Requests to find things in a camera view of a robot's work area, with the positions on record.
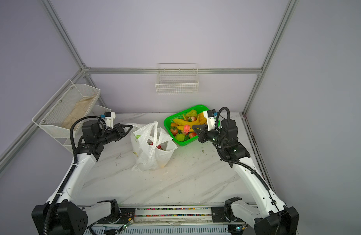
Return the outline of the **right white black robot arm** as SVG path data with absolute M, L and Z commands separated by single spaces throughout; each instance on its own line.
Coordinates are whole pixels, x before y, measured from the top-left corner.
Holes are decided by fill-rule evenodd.
M 294 207 L 288 207 L 270 188 L 254 165 L 247 149 L 238 141 L 238 128 L 231 119 L 215 124 L 194 125 L 198 141 L 211 142 L 220 159 L 229 164 L 240 176 L 256 202 L 248 205 L 240 197 L 225 201 L 222 215 L 213 211 L 215 218 L 226 222 L 244 222 L 254 228 L 257 235 L 294 235 L 300 215 Z

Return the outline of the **white plastic bag lemon print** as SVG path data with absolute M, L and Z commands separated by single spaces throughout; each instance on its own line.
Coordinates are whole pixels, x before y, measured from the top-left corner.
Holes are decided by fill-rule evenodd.
M 164 168 L 178 148 L 170 135 L 159 127 L 156 121 L 148 124 L 132 123 L 131 125 L 133 129 L 130 131 L 130 139 L 135 157 L 132 171 Z M 153 146 L 147 144 L 149 140 L 154 143 Z M 161 145 L 164 150 L 156 148 L 157 145 Z

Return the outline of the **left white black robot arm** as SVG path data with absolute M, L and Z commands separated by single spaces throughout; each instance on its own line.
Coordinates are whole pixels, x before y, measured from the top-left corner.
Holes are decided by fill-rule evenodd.
M 47 202 L 35 206 L 31 214 L 40 235 L 82 235 L 101 219 L 122 217 L 115 199 L 92 206 L 78 206 L 75 201 L 104 146 L 123 139 L 132 128 L 120 123 L 108 127 L 98 116 L 83 117 L 70 127 L 72 164 Z

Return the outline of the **fake pink dragon fruit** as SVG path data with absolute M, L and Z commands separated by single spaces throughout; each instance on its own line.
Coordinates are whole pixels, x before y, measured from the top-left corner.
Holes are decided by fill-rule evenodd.
M 150 145 L 150 146 L 154 145 L 154 143 L 152 141 L 150 141 L 150 140 L 147 142 L 147 144 Z M 160 150 L 164 150 L 164 148 L 161 145 L 157 145 L 156 148 L 158 148 Z

